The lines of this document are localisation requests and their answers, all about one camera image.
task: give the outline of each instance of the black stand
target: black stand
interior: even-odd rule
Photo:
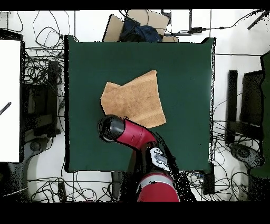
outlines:
[[[260,15],[247,29],[250,30],[254,25],[256,25],[263,17],[267,16],[270,10],[266,10],[262,15]]]

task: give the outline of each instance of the cardboard box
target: cardboard box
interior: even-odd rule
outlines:
[[[149,10],[129,10],[128,17],[136,20],[141,24],[141,26],[149,25],[155,28],[160,35],[164,35],[165,29],[168,25],[169,18],[155,13]],[[105,34],[103,37],[103,42],[117,42],[119,41],[120,34],[123,30],[124,23],[115,15],[111,14]],[[163,42],[178,42],[177,37],[164,36]]]

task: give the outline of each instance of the white panel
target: white panel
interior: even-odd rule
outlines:
[[[19,162],[21,42],[0,41],[0,161]]]

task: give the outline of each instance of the floor grout line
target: floor grout line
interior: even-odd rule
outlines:
[[[215,55],[228,55],[228,56],[251,56],[251,57],[260,57],[260,56],[262,56],[261,54],[220,54],[220,53],[215,53]]]

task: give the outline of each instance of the green board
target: green board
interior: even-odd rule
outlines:
[[[152,128],[165,140],[180,170],[209,169],[212,47],[204,43],[76,42],[69,36],[70,172],[126,171],[132,150],[99,139],[106,82],[124,85],[157,71],[166,123]]]
[[[270,51],[261,56],[261,64],[264,72],[262,83],[263,91],[263,155],[265,163],[261,167],[255,167],[250,174],[259,178],[270,178]]]

